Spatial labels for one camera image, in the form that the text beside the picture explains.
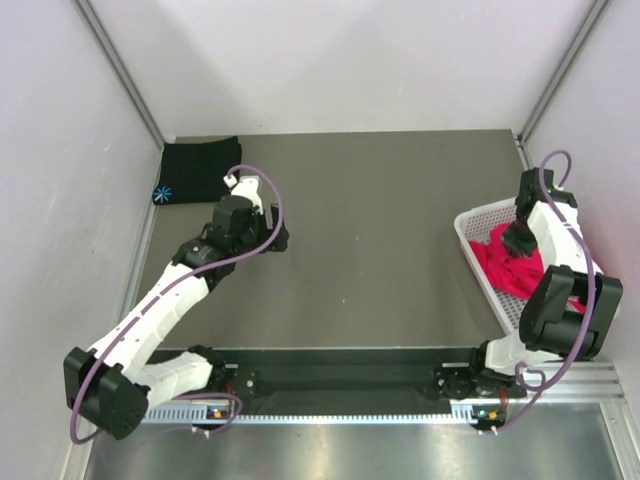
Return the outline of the red polo shirt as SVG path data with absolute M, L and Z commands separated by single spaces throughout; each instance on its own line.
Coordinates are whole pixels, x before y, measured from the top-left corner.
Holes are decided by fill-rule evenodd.
M 520 299 L 529 300 L 544 275 L 541 256 L 536 249 L 531 257 L 511 257 L 502 244 L 508 223 L 497 225 L 487 243 L 471 241 L 471 250 L 490 285 Z

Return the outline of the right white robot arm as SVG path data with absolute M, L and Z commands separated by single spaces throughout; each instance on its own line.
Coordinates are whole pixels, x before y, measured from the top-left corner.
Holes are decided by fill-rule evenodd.
M 470 245 L 489 285 L 526 302 L 513 332 L 476 349 L 466 380 L 478 395 L 526 367 L 594 358 L 618 313 L 622 283 L 588 257 L 577 201 L 553 179 L 547 169 L 525 171 L 514 220 Z

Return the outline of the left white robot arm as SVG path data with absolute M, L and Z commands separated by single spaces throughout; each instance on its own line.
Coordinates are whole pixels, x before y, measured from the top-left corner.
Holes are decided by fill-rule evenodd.
M 267 251 L 283 252 L 289 234 L 282 204 L 270 214 L 252 200 L 227 195 L 194 238 L 183 243 L 156 284 L 120 323 L 88 349 L 73 348 L 63 361 L 70 436 L 79 419 L 114 439 L 130 435 L 155 407 L 199 390 L 216 396 L 227 374 L 197 347 L 160 364 L 150 358 L 182 318 L 229 276 L 237 263 Z

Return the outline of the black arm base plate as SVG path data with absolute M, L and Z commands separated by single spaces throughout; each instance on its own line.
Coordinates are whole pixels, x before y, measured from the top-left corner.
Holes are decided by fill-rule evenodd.
M 465 364 L 445 366 L 409 361 L 243 362 L 216 368 L 212 387 L 244 400 L 266 399 L 277 393 L 331 396 L 408 393 L 426 400 L 505 399 L 523 395 L 512 380 L 481 376 Z

